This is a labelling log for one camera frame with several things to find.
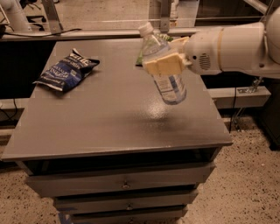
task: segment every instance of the cable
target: cable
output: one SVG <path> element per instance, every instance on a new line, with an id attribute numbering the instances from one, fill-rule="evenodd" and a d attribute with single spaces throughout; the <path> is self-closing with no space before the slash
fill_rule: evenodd
<path id="1" fill-rule="evenodd" d="M 34 8 L 32 6 L 35 6 L 37 9 L 39 9 L 41 11 L 41 8 L 38 7 L 35 3 L 28 3 L 27 6 L 30 7 L 32 10 L 34 10 Z"/>
<path id="2" fill-rule="evenodd" d="M 15 31 L 9 24 L 7 24 L 6 26 L 9 26 L 13 31 Z"/>
<path id="3" fill-rule="evenodd" d="M 230 116 L 230 122 L 229 122 L 229 128 L 228 128 L 228 132 L 229 133 L 231 132 L 231 124 L 233 122 L 233 117 L 234 117 L 234 114 L 235 114 L 235 103 L 236 103 L 236 95 L 237 95 L 236 89 L 237 89 L 237 87 L 234 88 L 234 103 L 233 103 L 233 107 L 232 107 L 232 111 L 233 112 L 232 112 L 232 114 Z"/>
<path id="4" fill-rule="evenodd" d="M 67 31 L 55 32 L 55 33 L 46 34 L 46 35 L 39 35 L 39 36 L 16 34 L 16 33 L 11 33 L 11 32 L 6 32 L 6 31 L 3 34 L 10 35 L 10 36 L 24 37 L 24 38 L 44 38 L 44 37 L 51 37 L 51 36 L 60 35 L 62 33 L 66 33 L 66 32 L 76 32 L 76 31 L 81 31 L 81 29 L 80 28 L 75 28 L 75 29 L 71 29 L 71 30 L 67 30 Z"/>
<path id="5" fill-rule="evenodd" d="M 10 119 L 15 117 L 17 115 L 17 113 L 18 113 L 18 107 L 17 107 L 17 104 L 16 104 L 16 99 L 13 99 L 13 102 L 14 102 L 14 106 L 15 106 L 15 110 L 16 111 L 15 111 L 15 114 L 13 114 L 13 116 L 10 117 Z"/>

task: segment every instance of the terrazzo floor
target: terrazzo floor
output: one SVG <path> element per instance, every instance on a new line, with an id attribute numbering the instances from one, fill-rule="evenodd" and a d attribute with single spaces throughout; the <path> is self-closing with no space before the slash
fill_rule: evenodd
<path id="1" fill-rule="evenodd" d="M 251 116 L 241 119 L 242 132 L 232 130 L 234 144 L 215 159 L 216 169 L 180 220 L 183 224 L 280 223 L 280 151 Z M 60 223 L 51 199 L 41 199 L 25 184 L 18 168 L 0 170 L 0 223 Z M 175 220 L 146 224 L 175 224 Z"/>

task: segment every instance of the chip bag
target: chip bag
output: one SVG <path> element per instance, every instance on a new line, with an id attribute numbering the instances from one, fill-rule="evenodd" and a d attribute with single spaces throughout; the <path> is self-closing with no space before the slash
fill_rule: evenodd
<path id="1" fill-rule="evenodd" d="M 33 83 L 66 92 L 78 86 L 99 63 L 98 59 L 88 59 L 81 56 L 74 48 L 69 56 L 43 72 Z"/>

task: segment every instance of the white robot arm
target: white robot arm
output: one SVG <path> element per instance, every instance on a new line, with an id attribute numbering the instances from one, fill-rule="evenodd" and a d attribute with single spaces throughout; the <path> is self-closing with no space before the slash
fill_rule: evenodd
<path id="1" fill-rule="evenodd" d="M 266 25 L 253 23 L 198 32 L 186 42 L 185 54 L 196 74 L 238 71 L 280 79 L 280 8 Z"/>
<path id="2" fill-rule="evenodd" d="M 30 32 L 32 30 L 18 0 L 0 0 L 0 4 L 15 32 Z"/>

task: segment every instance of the gray drawer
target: gray drawer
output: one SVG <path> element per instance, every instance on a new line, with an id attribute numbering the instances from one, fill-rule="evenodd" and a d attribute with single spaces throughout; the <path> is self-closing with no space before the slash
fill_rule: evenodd
<path id="1" fill-rule="evenodd" d="M 88 214 L 107 211 L 130 211 L 147 207 L 168 207 L 191 204 L 197 190 L 189 186 L 153 188 L 127 192 L 86 194 L 82 196 L 58 197 L 54 206 L 67 214 Z"/>
<path id="2" fill-rule="evenodd" d="M 212 162 L 221 148 L 134 152 L 93 157 L 66 157 L 24 161 L 32 175 L 54 175 L 72 172 L 92 172 L 153 165 L 176 165 Z"/>
<path id="3" fill-rule="evenodd" d="M 71 215 L 73 224 L 132 224 L 139 221 L 156 221 L 180 218 L 186 214 L 183 206 L 168 206 L 125 213 L 92 213 Z"/>
<path id="4" fill-rule="evenodd" d="M 27 178 L 41 197 L 105 193 L 165 186 L 188 186 L 207 180 L 214 163 L 175 164 L 124 170 L 91 171 Z"/>

